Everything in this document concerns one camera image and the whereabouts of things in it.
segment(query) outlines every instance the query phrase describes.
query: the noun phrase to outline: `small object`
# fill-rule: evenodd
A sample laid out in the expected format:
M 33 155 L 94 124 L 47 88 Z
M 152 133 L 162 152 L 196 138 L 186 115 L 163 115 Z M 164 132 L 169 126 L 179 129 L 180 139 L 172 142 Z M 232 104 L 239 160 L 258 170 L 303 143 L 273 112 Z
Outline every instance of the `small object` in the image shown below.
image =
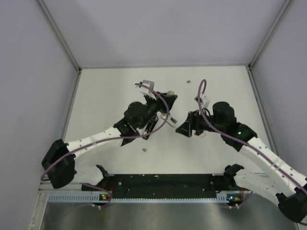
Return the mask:
M 160 116 L 163 120 L 166 119 L 166 114 L 161 114 Z M 168 119 L 166 121 L 171 127 L 175 127 L 175 124 L 177 123 L 177 120 L 173 118 L 171 115 L 168 115 Z
M 202 134 L 198 135 L 200 138 L 205 138 L 207 135 L 205 132 L 203 132 Z
M 142 84 L 142 85 L 145 85 L 147 87 L 149 87 L 150 89 L 154 89 L 154 82 L 153 81 L 150 81 L 150 80 L 143 80 L 143 81 L 140 81 L 138 82 L 139 84 Z M 144 87 L 141 87 L 141 86 L 136 86 L 137 88 L 139 88 L 139 91 L 144 95 L 144 96 L 149 96 L 151 97 L 152 99 L 156 99 L 154 94 L 149 90 L 149 89 L 146 89 Z
M 198 102 L 198 97 L 196 96 L 194 98 L 194 100 Z M 208 108 L 209 103 L 210 103 L 210 99 L 204 93 L 201 95 L 200 101 L 201 101 L 201 108 L 202 109 Z

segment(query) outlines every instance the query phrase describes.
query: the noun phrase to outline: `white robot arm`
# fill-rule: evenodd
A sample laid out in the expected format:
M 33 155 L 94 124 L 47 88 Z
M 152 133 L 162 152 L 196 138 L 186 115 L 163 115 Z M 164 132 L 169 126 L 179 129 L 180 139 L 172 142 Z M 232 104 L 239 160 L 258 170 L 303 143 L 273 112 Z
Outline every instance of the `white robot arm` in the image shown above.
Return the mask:
M 126 145 L 137 137 L 147 140 L 148 134 L 158 122 L 158 112 L 162 114 L 162 119 L 168 117 L 165 122 L 174 126 L 176 120 L 165 114 L 167 110 L 171 110 L 177 95 L 172 91 L 153 93 L 152 81 L 144 80 L 136 85 L 139 86 L 146 103 L 132 102 L 124 112 L 124 118 L 112 127 L 84 139 L 67 143 L 62 139 L 53 142 L 42 161 L 42 166 L 54 188 L 61 188 L 70 182 L 99 184 L 100 187 L 104 187 L 109 175 L 101 165 L 89 163 L 88 160 L 92 156 L 109 148 Z M 138 129 L 144 129 L 142 135 Z
M 227 145 L 256 163 L 264 172 L 251 173 L 237 164 L 227 166 L 224 176 L 229 177 L 233 186 L 263 196 L 277 205 L 290 220 L 301 222 L 307 215 L 307 177 L 273 153 L 251 128 L 237 122 L 234 109 L 227 102 L 215 103 L 213 115 L 210 115 L 204 92 L 195 100 L 200 110 L 189 112 L 186 121 L 176 132 L 186 137 L 191 137 L 192 131 L 195 131 L 196 136 L 201 136 L 204 131 L 221 134 Z

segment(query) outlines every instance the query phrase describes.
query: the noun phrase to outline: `white plastic part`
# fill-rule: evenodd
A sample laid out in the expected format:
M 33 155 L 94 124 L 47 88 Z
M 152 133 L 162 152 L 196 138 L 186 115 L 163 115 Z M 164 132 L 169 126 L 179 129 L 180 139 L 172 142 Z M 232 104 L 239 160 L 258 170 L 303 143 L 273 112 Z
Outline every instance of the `white plastic part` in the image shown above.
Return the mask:
M 204 108 L 208 108 L 210 104 L 210 98 L 207 97 L 204 93 L 201 95 L 201 108 L 204 109 Z
M 76 157 L 74 160 L 77 174 L 75 174 L 72 183 L 89 183 L 96 185 L 103 179 L 102 172 L 97 168 L 96 164 L 93 164 L 91 158 L 96 154 L 101 154 L 106 149 L 121 146 L 123 140 L 110 140 L 98 144 L 96 142 L 102 139 L 120 137 L 120 134 L 117 128 L 111 127 L 96 135 L 68 142 L 67 149 L 69 151 L 73 151 L 87 144 L 92 144 L 85 149 L 75 152 Z
M 291 168 L 286 162 L 284 162 L 280 157 L 273 153 L 267 146 L 265 146 L 265 144 L 261 141 L 260 138 L 252 138 L 248 143 L 253 147 L 259 149 L 266 157 L 268 157 L 271 161 L 274 162 L 274 165 L 284 170 L 301 186 L 304 186 L 307 183 L 307 181 L 305 180 L 306 177 L 303 174 Z M 297 186 L 281 172 L 279 172 L 274 167 L 274 165 L 271 165 L 269 162 L 267 162 L 256 151 L 254 151 L 250 147 L 243 146 L 239 153 L 256 163 L 274 182 L 276 182 L 276 184 L 278 184 L 280 190 L 286 197 L 289 197 L 296 193 L 295 188 Z
M 142 85 L 145 85 L 145 86 L 149 87 L 149 88 L 152 89 L 152 90 L 154 89 L 154 82 L 153 82 L 153 81 L 143 80 L 143 81 L 142 81 Z M 156 100 L 156 97 L 154 96 L 154 94 L 153 94 L 150 90 L 148 90 L 148 89 L 146 89 L 146 88 L 144 88 L 144 87 L 139 87 L 139 86 L 136 86 L 136 87 L 139 88 L 139 91 L 140 91 L 144 96 L 149 96 L 149 97 L 151 97 L 151 98 L 153 98 L 153 99 Z
M 205 138 L 207 136 L 206 132 L 203 132 L 202 134 L 200 134 L 198 137 L 200 138 Z
M 242 169 L 236 173 L 234 180 L 237 186 L 253 191 L 270 200 L 276 206 L 278 205 L 276 193 L 282 193 L 282 190 L 268 175 Z

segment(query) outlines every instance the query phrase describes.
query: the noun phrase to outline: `metal sheet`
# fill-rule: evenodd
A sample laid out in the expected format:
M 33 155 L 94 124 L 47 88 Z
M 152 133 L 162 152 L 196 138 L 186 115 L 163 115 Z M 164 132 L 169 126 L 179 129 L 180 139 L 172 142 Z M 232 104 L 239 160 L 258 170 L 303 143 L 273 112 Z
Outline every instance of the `metal sheet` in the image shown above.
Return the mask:
M 80 204 L 49 203 L 41 230 L 296 230 L 264 198 L 253 197 L 241 209 L 219 204 L 114 204 L 99 211 L 86 206 L 51 224 Z

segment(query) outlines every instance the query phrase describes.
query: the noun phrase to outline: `white floor panel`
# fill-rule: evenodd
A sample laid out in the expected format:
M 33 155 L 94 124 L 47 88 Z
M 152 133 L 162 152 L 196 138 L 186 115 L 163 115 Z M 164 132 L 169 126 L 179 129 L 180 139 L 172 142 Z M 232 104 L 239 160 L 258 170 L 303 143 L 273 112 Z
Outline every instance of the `white floor panel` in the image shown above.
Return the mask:
M 159 92 L 172 90 L 178 98 L 171 115 L 181 125 L 188 111 L 198 109 L 194 97 L 199 83 L 207 79 L 207 96 L 212 105 L 227 101 L 239 122 L 250 126 L 268 145 L 256 99 L 244 66 L 180 67 L 133 69 L 84 69 L 75 97 L 65 141 L 99 133 L 123 118 L 134 101 L 145 102 L 134 82 L 150 80 Z M 222 173 L 225 166 L 241 164 L 253 172 L 260 169 L 227 146 L 221 137 L 208 133 L 201 139 L 186 138 L 165 125 L 146 141 L 104 151 L 93 163 L 103 165 L 109 173 Z

